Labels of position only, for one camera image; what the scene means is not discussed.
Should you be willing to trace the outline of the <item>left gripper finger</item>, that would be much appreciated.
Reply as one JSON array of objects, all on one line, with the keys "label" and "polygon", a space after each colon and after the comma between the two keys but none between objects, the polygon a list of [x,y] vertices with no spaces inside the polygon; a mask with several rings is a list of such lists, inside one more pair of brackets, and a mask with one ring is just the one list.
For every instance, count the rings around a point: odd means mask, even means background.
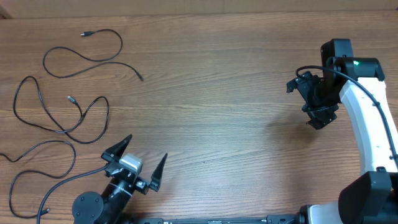
[{"label": "left gripper finger", "polygon": [[119,143],[107,148],[101,155],[101,158],[107,162],[118,162],[126,150],[132,135],[128,135]]},{"label": "left gripper finger", "polygon": [[166,163],[168,154],[166,153],[159,164],[157,165],[156,169],[153,171],[151,176],[151,182],[149,184],[149,188],[158,192],[162,182],[162,175],[164,171],[164,165]]}]

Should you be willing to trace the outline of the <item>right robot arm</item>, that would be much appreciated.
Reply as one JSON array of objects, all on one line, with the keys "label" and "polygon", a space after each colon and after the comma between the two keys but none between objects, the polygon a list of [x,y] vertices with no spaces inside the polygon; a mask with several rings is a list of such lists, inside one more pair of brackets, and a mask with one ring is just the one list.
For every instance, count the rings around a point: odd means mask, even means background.
[{"label": "right robot arm", "polygon": [[355,57],[349,39],[331,39],[320,49],[322,64],[296,69],[287,92],[297,90],[302,111],[316,130],[345,106],[358,145],[360,176],[338,200],[305,205],[285,223],[397,223],[397,129],[387,97],[385,74],[376,58]]}]

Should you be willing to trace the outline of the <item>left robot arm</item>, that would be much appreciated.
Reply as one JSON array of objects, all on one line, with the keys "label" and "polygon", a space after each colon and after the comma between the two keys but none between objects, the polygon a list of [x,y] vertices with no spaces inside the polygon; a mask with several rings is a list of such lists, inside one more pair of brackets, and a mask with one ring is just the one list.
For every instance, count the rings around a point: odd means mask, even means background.
[{"label": "left robot arm", "polygon": [[108,163],[104,169],[105,176],[111,181],[102,194],[90,191],[75,199],[72,206],[75,223],[134,223],[133,217],[123,212],[134,192],[145,195],[149,190],[159,191],[168,155],[163,156],[153,171],[151,180],[147,181],[140,176],[142,159],[124,152],[131,139],[132,136],[128,135],[102,153],[101,158]]}]

